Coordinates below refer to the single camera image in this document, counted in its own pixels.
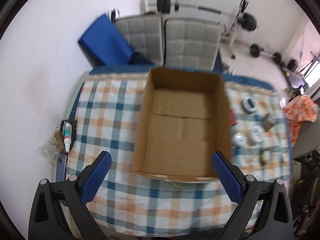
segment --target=red object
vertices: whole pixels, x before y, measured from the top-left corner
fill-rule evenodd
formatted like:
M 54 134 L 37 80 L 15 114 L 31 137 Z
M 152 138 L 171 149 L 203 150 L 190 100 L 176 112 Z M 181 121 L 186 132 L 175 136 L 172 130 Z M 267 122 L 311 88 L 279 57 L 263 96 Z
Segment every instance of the red object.
M 235 116 L 235 112 L 233 111 L 233 109 L 229 110 L 229 121 L 230 121 L 230 126 L 234 126 L 237 125 L 237 121 L 236 121 L 236 116 Z

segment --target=white container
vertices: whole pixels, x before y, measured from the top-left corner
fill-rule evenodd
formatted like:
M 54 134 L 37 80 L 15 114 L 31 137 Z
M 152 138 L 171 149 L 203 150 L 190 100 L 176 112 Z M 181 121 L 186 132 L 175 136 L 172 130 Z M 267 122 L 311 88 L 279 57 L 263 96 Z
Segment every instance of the white container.
M 67 122 L 64 129 L 64 145 L 66 147 L 66 153 L 70 151 L 71 133 L 72 133 L 72 125 L 71 123 Z
M 241 133 L 236 133 L 232 137 L 232 142 L 238 148 L 244 147 L 244 145 L 245 145 L 245 137 Z
M 264 141 L 264 130 L 261 126 L 257 125 L 250 129 L 249 140 L 252 144 L 257 144 Z

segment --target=bottle cap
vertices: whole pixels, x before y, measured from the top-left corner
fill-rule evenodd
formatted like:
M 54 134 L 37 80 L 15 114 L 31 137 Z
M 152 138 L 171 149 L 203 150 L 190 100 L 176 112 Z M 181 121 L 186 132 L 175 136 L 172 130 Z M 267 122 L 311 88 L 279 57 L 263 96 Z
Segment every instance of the bottle cap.
M 232 137 L 233 144 L 239 148 L 244 147 L 245 137 L 241 133 L 236 133 Z
M 259 125 L 253 127 L 249 131 L 249 139 L 253 144 L 264 141 L 263 128 Z
M 255 104 L 253 98 L 246 98 L 246 99 L 242 100 L 242 107 L 249 114 L 252 114 L 253 112 L 255 112 L 257 110 L 256 104 Z
M 65 143 L 66 153 L 70 151 L 70 143 Z

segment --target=bottle label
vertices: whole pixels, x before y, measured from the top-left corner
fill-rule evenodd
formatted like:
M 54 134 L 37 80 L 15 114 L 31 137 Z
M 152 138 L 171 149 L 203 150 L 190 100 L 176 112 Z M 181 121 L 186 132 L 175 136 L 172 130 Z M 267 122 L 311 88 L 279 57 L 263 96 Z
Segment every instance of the bottle label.
M 65 131 L 64 131 L 64 138 L 65 139 L 70 139 L 70 129 L 66 129 Z

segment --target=tape roll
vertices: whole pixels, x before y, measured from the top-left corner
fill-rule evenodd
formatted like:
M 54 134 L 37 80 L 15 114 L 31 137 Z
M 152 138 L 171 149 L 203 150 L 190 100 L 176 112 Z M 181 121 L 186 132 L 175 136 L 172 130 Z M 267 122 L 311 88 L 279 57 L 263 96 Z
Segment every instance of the tape roll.
M 257 110 L 256 104 L 253 98 L 246 98 L 242 100 L 242 107 L 248 114 L 252 114 Z

